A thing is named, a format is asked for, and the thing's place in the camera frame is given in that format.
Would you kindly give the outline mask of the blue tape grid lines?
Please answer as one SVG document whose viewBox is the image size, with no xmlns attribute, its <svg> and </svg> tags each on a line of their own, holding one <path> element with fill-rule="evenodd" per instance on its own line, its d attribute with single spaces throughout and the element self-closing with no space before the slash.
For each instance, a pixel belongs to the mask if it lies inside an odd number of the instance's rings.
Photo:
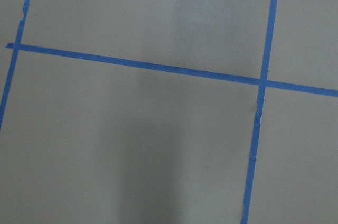
<svg viewBox="0 0 338 224">
<path fill-rule="evenodd" d="M 36 45 L 22 44 L 21 41 L 22 41 L 22 36 L 24 32 L 25 22 L 26 22 L 26 18 L 29 12 L 29 7 L 30 7 L 30 0 L 24 0 L 24 4 L 22 8 L 23 17 L 19 21 L 15 41 L 13 43 L 8 43 L 5 46 L 7 49 L 11 49 L 13 52 L 11 55 L 10 65 L 8 68 L 7 78 L 5 81 L 4 90 L 3 90 L 2 99 L 1 99 L 1 116 L 3 117 L 5 114 L 6 104 L 7 104 L 8 96 L 9 96 L 10 89 L 11 89 L 11 82 L 13 79 L 15 66 L 16 66 L 18 54 L 20 51 L 29 51 L 29 52 L 35 52 L 35 53 L 41 53 L 41 54 L 56 55 L 60 57 L 74 58 L 78 60 L 88 60 L 88 61 L 93 61 L 93 62 L 116 64 L 120 66 L 189 75 L 189 76 L 200 77 L 200 78 L 217 79 L 217 80 L 222 80 L 222 81 L 236 82 L 236 83 L 242 83 L 245 85 L 257 86 L 258 87 L 258 94 L 256 98 L 257 104 L 256 104 L 255 116 L 253 120 L 252 136 L 251 136 L 251 141 L 250 141 L 250 151 L 249 151 L 249 158 L 248 158 L 248 167 L 247 167 L 247 173 L 246 173 L 246 182 L 245 182 L 245 189 L 244 189 L 244 194 L 243 194 L 242 214 L 241 214 L 241 220 L 240 220 L 241 223 L 248 223 L 249 214 L 250 214 L 252 188 L 254 184 L 256 159 L 257 159 L 257 152 L 258 152 L 258 146 L 259 146 L 261 118 L 262 118 L 262 114 L 264 110 L 266 89 L 275 88 L 275 89 L 303 92 L 303 93 L 314 94 L 314 95 L 329 96 L 329 97 L 334 97 L 334 98 L 337 97 L 336 89 L 327 89 L 327 88 L 320 88 L 320 87 L 307 86 L 307 85 L 298 85 L 294 83 L 273 81 L 273 80 L 268 79 L 268 71 L 269 71 L 269 66 L 270 66 L 271 47 L 272 47 L 273 37 L 274 37 L 277 5 L 278 5 L 278 0 L 270 0 L 266 37 L 265 37 L 265 43 L 264 43 L 264 52 L 262 56 L 262 63 L 261 63 L 261 69 L 260 69 L 260 76 L 259 78 L 252 78 L 252 77 L 245 77 L 245 76 L 239 76 L 239 75 L 233 75 L 233 74 L 217 73 L 217 72 L 203 71 L 203 70 L 198 70 L 198 69 L 189 69 L 189 68 L 184 68 L 184 67 L 168 66 L 164 64 L 141 62 L 141 61 L 130 60 L 130 59 L 121 59 L 121 58 L 114 58 L 114 57 L 108 57 L 108 56 L 103 56 L 103 55 L 95 55 L 95 54 L 73 52 L 73 51 L 67 51 L 67 50 L 52 49 L 52 48 L 36 46 Z"/>
</svg>

